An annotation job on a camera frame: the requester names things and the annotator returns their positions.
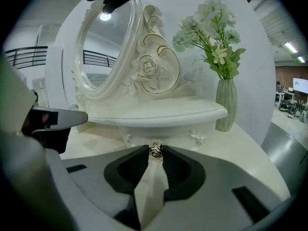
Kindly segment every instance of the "white vanity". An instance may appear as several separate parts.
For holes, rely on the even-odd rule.
[[[62,158],[159,141],[230,161],[281,200],[287,199],[290,194],[283,178],[249,135],[236,124],[229,132],[215,130],[216,120],[226,117],[227,110],[197,97],[183,79],[177,55],[164,38],[158,8],[144,8],[142,0],[132,0],[115,12],[118,20],[130,13],[127,21],[118,21],[127,25],[120,52],[103,84],[96,87],[91,82],[83,51],[88,30],[97,23],[102,7],[103,0],[80,2],[48,50],[46,73],[52,72],[46,76],[49,99],[62,98],[69,108],[75,108],[70,105],[75,101],[78,109],[89,115],[88,127],[78,127],[70,134]],[[53,86],[59,79],[63,87]]]

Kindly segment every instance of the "green vase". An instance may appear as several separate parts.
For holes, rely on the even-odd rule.
[[[237,92],[232,79],[219,81],[216,103],[219,103],[228,110],[228,116],[226,118],[216,121],[216,129],[223,132],[229,131],[232,128],[237,112]]]

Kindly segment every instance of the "white shelf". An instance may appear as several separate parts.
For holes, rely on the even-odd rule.
[[[113,126],[161,128],[204,123],[228,115],[227,110],[210,100],[179,97],[151,100],[142,104],[100,109],[99,117],[89,112],[89,121]]]

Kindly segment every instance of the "vanity mirror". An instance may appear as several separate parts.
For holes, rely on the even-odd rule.
[[[128,2],[112,14],[101,10],[89,20],[80,48],[80,71],[85,82],[97,89],[107,80],[119,56],[128,30],[131,4]]]

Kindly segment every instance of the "flower bouquet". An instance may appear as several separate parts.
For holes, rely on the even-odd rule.
[[[233,78],[239,74],[240,55],[246,51],[232,49],[231,44],[240,42],[234,19],[235,15],[220,0],[206,1],[193,16],[182,20],[180,31],[173,37],[173,46],[178,52],[194,46],[204,50],[204,62],[218,74],[216,102],[228,110],[228,116],[216,123],[216,129],[221,131],[229,131],[235,120],[237,93]]]

